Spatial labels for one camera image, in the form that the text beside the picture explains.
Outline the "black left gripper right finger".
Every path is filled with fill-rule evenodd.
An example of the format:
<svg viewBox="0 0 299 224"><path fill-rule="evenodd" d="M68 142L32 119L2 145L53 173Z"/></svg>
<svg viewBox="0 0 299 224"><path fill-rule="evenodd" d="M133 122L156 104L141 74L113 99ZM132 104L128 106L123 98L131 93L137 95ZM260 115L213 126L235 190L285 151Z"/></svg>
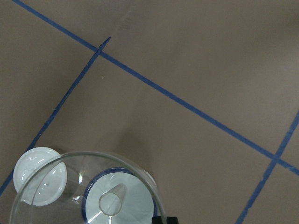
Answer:
<svg viewBox="0 0 299 224"><path fill-rule="evenodd" d="M167 217L167 224L179 224L177 217Z"/></svg>

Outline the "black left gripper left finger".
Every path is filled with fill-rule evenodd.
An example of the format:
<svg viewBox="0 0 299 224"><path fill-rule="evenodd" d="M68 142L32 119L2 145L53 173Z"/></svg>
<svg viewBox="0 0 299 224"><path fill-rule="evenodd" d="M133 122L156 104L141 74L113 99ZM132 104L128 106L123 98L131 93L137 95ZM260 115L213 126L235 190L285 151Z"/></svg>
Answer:
<svg viewBox="0 0 299 224"><path fill-rule="evenodd" d="M163 224L161 216L155 216L152 218L152 224Z"/></svg>

